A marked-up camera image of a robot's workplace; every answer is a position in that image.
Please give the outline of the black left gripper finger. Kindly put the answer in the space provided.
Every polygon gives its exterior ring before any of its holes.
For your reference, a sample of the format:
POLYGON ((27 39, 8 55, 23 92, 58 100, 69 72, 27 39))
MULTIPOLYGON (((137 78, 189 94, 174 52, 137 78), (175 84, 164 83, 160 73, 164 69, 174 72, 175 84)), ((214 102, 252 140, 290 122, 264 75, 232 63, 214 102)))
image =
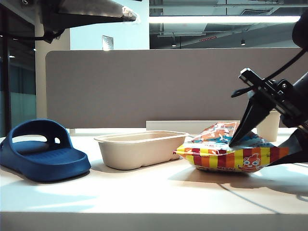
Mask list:
POLYGON ((134 22, 138 15, 114 0, 39 0, 38 8, 44 32, 92 24, 134 22))

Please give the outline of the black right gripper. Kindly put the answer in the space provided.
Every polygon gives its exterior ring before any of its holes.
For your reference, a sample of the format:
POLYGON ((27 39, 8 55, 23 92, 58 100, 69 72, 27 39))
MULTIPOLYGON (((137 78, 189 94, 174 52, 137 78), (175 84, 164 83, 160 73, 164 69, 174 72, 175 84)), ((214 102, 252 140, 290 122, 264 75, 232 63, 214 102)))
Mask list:
MULTIPOLYGON (((254 127, 261 123, 272 109, 278 111, 287 127, 306 128, 308 126, 308 75, 304 74, 295 84, 286 79, 280 81, 261 79, 249 68, 239 76, 252 89, 243 118, 233 135, 230 146, 237 145, 254 127)), ((289 154, 271 163, 306 163, 308 161, 308 134, 296 129, 279 148, 288 147, 289 154)))

